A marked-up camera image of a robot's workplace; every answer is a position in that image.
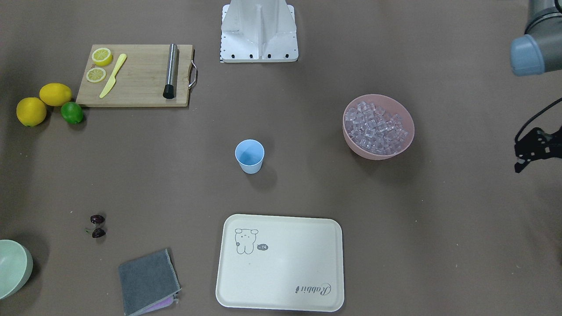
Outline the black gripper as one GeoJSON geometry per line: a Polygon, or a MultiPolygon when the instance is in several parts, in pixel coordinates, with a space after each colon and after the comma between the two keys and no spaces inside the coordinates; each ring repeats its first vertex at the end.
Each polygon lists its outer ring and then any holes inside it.
{"type": "Polygon", "coordinates": [[[532,128],[521,140],[514,144],[517,162],[516,173],[520,173],[530,162],[550,158],[562,158],[562,129],[549,134],[541,128],[532,128]]]}

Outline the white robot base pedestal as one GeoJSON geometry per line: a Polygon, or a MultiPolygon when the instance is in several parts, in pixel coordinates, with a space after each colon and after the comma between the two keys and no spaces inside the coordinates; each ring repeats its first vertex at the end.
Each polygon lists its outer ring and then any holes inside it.
{"type": "Polygon", "coordinates": [[[285,0],[232,0],[221,13],[220,62],[298,60],[295,8],[285,0]]]}

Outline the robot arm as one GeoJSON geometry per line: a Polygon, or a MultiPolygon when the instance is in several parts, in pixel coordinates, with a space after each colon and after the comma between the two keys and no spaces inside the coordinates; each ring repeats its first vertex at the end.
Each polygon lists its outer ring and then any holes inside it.
{"type": "MultiPolygon", "coordinates": [[[[541,75],[562,68],[562,11],[559,0],[530,0],[524,36],[511,43],[510,62],[516,76],[541,75]]],[[[562,130],[547,133],[532,128],[522,136],[525,128],[550,108],[561,103],[558,98],[527,120],[514,138],[517,158],[516,173],[531,162],[562,157],[562,130]]]]}

